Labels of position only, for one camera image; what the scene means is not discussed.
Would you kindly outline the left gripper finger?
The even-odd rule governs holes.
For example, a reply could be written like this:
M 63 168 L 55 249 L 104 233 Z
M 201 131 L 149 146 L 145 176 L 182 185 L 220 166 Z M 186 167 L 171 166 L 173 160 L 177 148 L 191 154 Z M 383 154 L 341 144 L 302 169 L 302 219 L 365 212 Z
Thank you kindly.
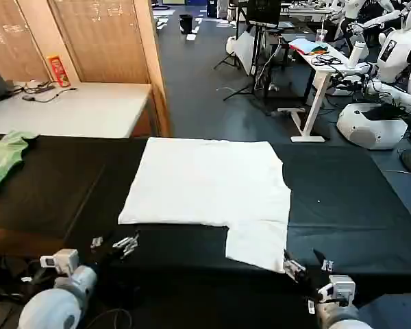
M 112 251 L 116 258 L 123 260 L 127 258 L 138 247 L 140 233 L 134 232 L 130 236 L 126 236 L 120 241 L 115 242 L 112 245 Z
M 97 249 L 98 247 L 101 247 L 104 243 L 108 242 L 111 239 L 112 235 L 113 232 L 106 232 L 105 234 L 93 237 L 90 248 Z

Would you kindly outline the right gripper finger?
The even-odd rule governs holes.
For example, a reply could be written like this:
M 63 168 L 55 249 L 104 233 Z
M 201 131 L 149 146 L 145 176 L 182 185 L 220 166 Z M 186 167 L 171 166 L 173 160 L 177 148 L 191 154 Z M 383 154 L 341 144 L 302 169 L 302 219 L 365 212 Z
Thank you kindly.
M 295 282 L 303 282 L 307 276 L 307 269 L 298 263 L 287 250 L 284 250 L 284 272 Z
M 320 262 L 321 270 L 328 273 L 332 273 L 334 270 L 334 261 L 328 260 L 324 253 L 318 251 L 317 249 L 312 250 L 316 259 Z

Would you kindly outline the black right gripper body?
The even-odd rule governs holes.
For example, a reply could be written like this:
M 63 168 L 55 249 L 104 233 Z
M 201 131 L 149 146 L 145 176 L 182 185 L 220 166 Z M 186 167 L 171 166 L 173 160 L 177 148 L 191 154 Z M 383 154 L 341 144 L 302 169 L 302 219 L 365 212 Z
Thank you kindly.
M 311 300 L 322 300 L 319 290 L 330 283 L 329 274 L 320 269 L 306 269 L 299 273 L 299 291 Z

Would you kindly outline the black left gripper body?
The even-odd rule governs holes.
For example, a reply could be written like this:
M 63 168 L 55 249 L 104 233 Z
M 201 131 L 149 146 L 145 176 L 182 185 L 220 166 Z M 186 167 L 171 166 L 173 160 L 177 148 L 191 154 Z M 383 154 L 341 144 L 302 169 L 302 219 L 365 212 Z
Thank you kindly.
M 119 260 L 122 255 L 122 249 L 100 246 L 84 254 L 79 266 L 92 269 L 96 277 L 99 277 L 101 272 L 106 270 L 112 262 Z

